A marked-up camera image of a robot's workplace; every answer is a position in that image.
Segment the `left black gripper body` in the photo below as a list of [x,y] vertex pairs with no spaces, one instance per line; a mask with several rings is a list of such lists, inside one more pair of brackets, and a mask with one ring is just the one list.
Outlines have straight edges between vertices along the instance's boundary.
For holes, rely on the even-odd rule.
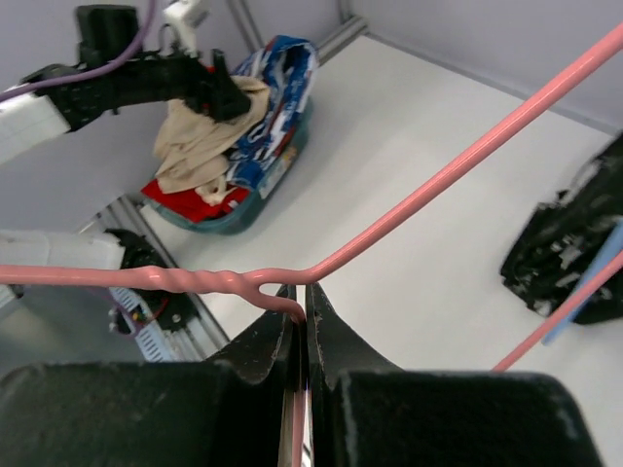
[[183,100],[194,111],[198,101],[213,93],[210,65],[188,54],[174,53],[160,58],[160,101]]

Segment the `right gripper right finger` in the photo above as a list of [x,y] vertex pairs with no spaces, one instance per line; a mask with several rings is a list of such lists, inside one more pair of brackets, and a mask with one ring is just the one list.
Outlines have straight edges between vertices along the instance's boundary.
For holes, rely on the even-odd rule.
[[319,283],[306,287],[309,387],[334,389],[341,373],[400,371],[344,321]]

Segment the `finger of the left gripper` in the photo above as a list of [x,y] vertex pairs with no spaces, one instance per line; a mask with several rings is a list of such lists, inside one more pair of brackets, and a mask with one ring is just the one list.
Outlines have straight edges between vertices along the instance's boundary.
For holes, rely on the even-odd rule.
[[243,99],[243,93],[229,73],[225,53],[220,49],[212,49],[211,58],[213,67],[211,78],[214,100],[219,105],[238,104]]
[[202,97],[194,111],[214,122],[228,122],[246,114],[251,108],[251,99],[246,95],[212,93]]

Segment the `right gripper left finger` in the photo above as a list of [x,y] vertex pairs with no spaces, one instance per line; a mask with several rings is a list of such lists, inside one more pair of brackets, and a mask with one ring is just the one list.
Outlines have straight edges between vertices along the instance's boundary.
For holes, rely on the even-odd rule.
[[297,389],[298,325],[286,313],[264,310],[205,362],[226,366],[244,384],[274,378],[279,387]]

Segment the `beige trousers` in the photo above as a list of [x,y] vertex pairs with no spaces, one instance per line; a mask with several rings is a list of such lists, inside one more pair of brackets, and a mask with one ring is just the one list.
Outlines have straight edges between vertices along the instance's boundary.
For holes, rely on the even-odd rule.
[[154,155],[162,161],[156,180],[164,194],[191,191],[215,206],[231,192],[225,152],[264,119],[270,98],[270,88],[256,78],[235,76],[234,82],[250,99],[251,107],[229,122],[217,123],[197,114],[180,99],[167,103],[154,145]]

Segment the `blue patterned trousers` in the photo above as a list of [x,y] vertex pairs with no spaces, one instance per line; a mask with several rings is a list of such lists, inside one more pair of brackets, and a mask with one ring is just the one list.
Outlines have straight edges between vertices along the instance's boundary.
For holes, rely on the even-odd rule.
[[228,184],[253,190],[279,157],[307,107],[319,59],[309,40],[277,35],[235,69],[237,76],[269,88],[264,117],[242,136],[229,155]]

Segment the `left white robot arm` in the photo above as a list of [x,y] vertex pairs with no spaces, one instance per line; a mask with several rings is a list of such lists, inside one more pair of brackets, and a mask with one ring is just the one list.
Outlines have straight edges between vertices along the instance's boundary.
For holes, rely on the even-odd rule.
[[[251,100],[232,80],[223,53],[213,51],[211,67],[200,61],[195,30],[208,13],[207,2],[172,1],[164,8],[165,25],[173,33],[169,54],[143,49],[157,8],[157,2],[150,2],[140,23],[133,7],[78,7],[78,63],[48,65],[1,94],[2,162],[122,107],[180,99],[217,123],[247,115]],[[123,254],[110,234],[3,230],[1,283],[7,288],[205,289],[205,273],[154,266],[124,269]]]

